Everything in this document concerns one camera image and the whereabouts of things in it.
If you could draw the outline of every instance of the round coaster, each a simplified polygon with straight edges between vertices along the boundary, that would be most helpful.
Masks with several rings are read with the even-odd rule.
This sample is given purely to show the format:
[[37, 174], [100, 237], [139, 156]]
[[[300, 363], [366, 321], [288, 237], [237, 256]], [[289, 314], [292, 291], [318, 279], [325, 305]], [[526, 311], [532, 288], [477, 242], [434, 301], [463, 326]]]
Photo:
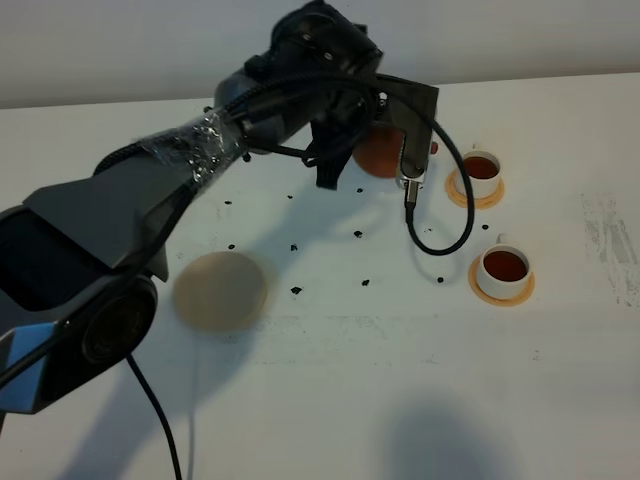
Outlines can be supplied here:
[[267, 281], [260, 267], [235, 252], [197, 258], [173, 285], [173, 303], [180, 319], [208, 332], [253, 326], [266, 298]]
[[534, 277], [533, 272], [531, 272], [527, 288], [525, 288], [517, 297], [513, 297], [508, 300], [499, 300], [497, 298], [490, 297], [480, 289], [478, 282], [476, 281], [476, 272], [479, 264], [480, 257], [476, 258], [469, 268], [469, 285], [471, 285], [473, 293], [491, 305], [495, 305], [496, 307], [515, 307], [516, 305], [520, 305], [521, 303], [529, 300], [529, 297], [533, 294], [533, 290], [536, 288], [536, 278]]
[[[458, 170], [454, 170], [447, 177], [447, 181], [444, 183], [444, 189], [447, 191], [449, 198], [453, 203], [459, 207], [467, 207], [467, 197], [456, 190], [455, 178], [458, 175]], [[495, 192], [488, 197], [476, 198], [475, 205], [478, 210], [485, 210], [496, 205], [504, 197], [504, 182], [500, 179], [500, 184]]]

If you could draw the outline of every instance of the white tabletop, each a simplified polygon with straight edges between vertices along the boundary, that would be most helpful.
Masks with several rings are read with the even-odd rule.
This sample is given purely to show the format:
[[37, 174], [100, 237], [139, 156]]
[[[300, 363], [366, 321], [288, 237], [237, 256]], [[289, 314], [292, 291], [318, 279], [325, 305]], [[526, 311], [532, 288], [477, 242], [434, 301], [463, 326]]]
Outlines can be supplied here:
[[[88, 176], [109, 151], [206, 103], [0, 111], [0, 207]], [[246, 333], [196, 334], [172, 310], [170, 280], [135, 352], [185, 478], [640, 478], [638, 112], [634, 74], [443, 87], [441, 123], [462, 151], [496, 154], [506, 185], [445, 258], [412, 246], [402, 192], [353, 162], [337, 192], [316, 189], [294, 159], [237, 162], [185, 215], [169, 267], [173, 279], [235, 244], [269, 272], [267, 314]], [[418, 199], [430, 246], [464, 225], [443, 189], [453, 168], [438, 153]], [[500, 232], [526, 249], [537, 279], [515, 308], [483, 303], [467, 283]], [[173, 472], [155, 413], [120, 364], [36, 416], [7, 417], [0, 478]]]

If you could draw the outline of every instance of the blue part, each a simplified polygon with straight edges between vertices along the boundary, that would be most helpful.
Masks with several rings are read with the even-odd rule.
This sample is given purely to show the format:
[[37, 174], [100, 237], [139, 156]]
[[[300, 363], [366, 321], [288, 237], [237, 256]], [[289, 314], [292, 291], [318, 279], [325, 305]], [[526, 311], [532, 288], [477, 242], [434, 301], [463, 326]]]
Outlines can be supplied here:
[[[51, 337], [53, 327], [53, 323], [40, 323], [16, 328], [6, 366], [13, 365]], [[33, 410], [45, 360], [46, 357], [39, 360], [0, 390], [0, 410], [17, 413]]]

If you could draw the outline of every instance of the white wall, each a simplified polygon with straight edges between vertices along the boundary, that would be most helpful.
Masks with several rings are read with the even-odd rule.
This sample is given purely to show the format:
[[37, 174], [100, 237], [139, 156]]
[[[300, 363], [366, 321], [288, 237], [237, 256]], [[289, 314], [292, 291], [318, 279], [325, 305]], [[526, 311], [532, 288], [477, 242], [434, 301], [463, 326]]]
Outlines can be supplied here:
[[[210, 96], [296, 0], [3, 0], [0, 107]], [[640, 70], [638, 0], [335, 0], [431, 83]]]

